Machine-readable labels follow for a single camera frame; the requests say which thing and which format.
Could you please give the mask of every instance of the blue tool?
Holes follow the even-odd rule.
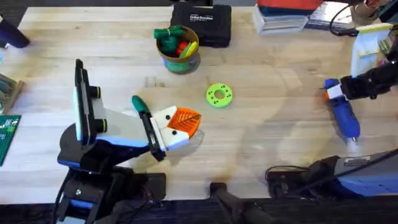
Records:
[[[335,85],[340,84],[338,79],[329,78],[325,80],[325,88],[328,89]],[[356,119],[353,108],[345,96],[337,97],[329,100],[331,110],[337,121],[337,125],[341,133],[346,137],[357,141],[361,127]]]

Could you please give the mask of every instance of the wooden table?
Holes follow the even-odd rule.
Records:
[[[336,134],[319,97],[326,78],[349,74],[353,39],[329,32],[259,36],[251,7],[235,7],[231,44],[200,47],[201,64],[188,75],[164,67],[153,29],[167,27],[170,7],[33,7],[21,30],[32,40],[10,47],[0,73],[26,82],[14,114],[21,123],[0,168],[0,203],[50,203],[67,172],[57,163],[59,139],[73,122],[75,59],[99,85],[107,108],[137,116],[131,96],[152,111],[171,105],[200,112],[191,143],[157,163],[150,154],[125,162],[137,172],[165,172],[166,199],[206,198],[212,181],[240,197],[267,197],[264,171],[307,166],[327,156],[357,156],[397,147],[397,92],[352,102],[361,123],[358,146]],[[205,90],[223,82],[232,104],[214,109]]]

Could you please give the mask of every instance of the green gear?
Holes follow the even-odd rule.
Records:
[[[222,98],[216,97],[216,92],[222,95]],[[232,90],[224,83],[215,83],[206,91],[206,100],[214,108],[224,108],[232,102]]]

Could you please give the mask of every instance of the black box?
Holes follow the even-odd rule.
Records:
[[[187,2],[174,4],[170,25],[183,25],[195,31],[199,45],[227,47],[231,40],[231,6],[194,7]]]

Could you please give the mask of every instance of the green screwdriver handle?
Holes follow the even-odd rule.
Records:
[[[132,105],[134,108],[140,112],[149,113],[148,106],[145,104],[144,100],[142,100],[139,96],[134,95],[131,98]]]

